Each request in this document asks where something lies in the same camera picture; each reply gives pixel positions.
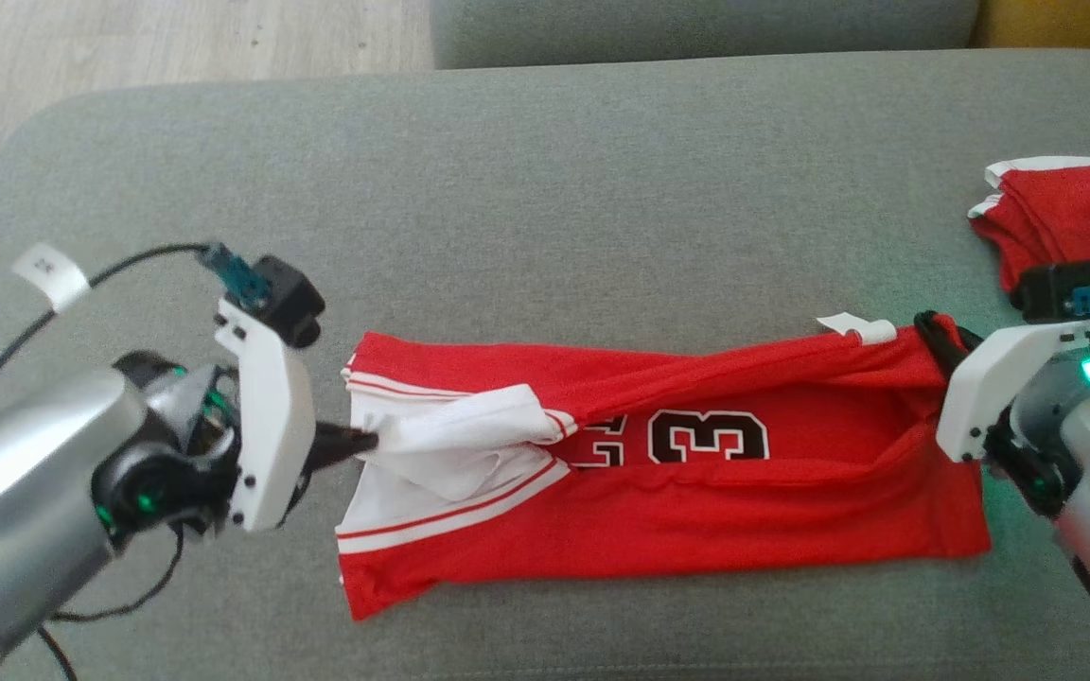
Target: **gray couch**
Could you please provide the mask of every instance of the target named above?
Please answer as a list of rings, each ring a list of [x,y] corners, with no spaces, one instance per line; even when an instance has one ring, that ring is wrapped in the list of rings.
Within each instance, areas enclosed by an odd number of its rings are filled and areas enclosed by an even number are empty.
[[[982,168],[1090,154],[1090,52],[715,58],[135,89],[57,105],[0,155],[0,348],[43,309],[8,275],[38,240],[87,269],[221,238],[296,263],[328,301],[305,353],[320,417],[364,329],[707,353],[852,311],[1013,324],[965,210]],[[689,266],[700,259],[702,266]],[[197,362],[218,285],[148,264],[19,355],[21,391],[134,348]],[[1090,676],[1090,603],[1016,492],[986,484],[995,548],[704,577],[443,586],[352,624],[332,528],[355,466],[283,531],[193,546],[126,620],[57,627],[83,678]],[[78,596],[159,574],[147,537]],[[36,642],[3,678],[57,678]]]
[[[435,0],[437,69],[683,60],[969,41],[979,0]]]

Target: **jersey number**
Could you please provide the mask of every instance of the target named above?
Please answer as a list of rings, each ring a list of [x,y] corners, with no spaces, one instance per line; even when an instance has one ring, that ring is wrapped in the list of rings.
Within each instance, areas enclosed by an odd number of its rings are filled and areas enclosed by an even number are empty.
[[[650,417],[651,461],[689,462],[698,457],[766,460],[768,437],[764,424],[749,412],[662,410]]]
[[[619,439],[627,422],[619,415],[586,429]],[[662,410],[650,417],[647,449],[652,462],[766,460],[768,429],[751,412]],[[579,469],[625,465],[625,445],[594,441],[590,455],[589,461],[571,464]]]

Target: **couch armrest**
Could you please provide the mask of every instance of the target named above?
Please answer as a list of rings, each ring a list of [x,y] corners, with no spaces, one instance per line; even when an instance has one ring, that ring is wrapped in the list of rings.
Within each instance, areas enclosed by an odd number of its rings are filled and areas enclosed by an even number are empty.
[[[965,47],[979,0],[435,0],[437,69]]]

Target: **folded garment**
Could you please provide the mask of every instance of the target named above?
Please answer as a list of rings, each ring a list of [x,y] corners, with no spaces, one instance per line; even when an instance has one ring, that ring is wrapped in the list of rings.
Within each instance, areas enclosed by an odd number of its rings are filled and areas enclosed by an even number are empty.
[[[1008,293],[1030,267],[1090,260],[1089,156],[1036,156],[991,165],[1000,193],[969,210],[974,232],[1000,250]]]
[[[344,376],[352,426],[380,434],[337,528],[355,620],[440,582],[990,548],[978,464],[934,443],[946,384],[911,327],[710,356],[368,333]]]

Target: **white tag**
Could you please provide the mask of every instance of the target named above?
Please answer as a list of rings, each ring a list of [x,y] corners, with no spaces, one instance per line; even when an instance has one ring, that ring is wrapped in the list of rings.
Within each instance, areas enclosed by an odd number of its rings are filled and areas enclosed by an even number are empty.
[[[90,290],[87,277],[74,260],[48,244],[36,244],[27,248],[24,255],[19,256],[11,271],[41,290],[49,303],[52,303],[55,313],[69,309],[83,293]]]
[[[885,319],[877,321],[864,321],[857,315],[839,313],[834,316],[821,316],[818,323],[822,324],[831,331],[840,336],[847,336],[848,331],[856,331],[860,335],[861,345],[875,345],[879,343],[889,343],[899,337],[899,329]]]

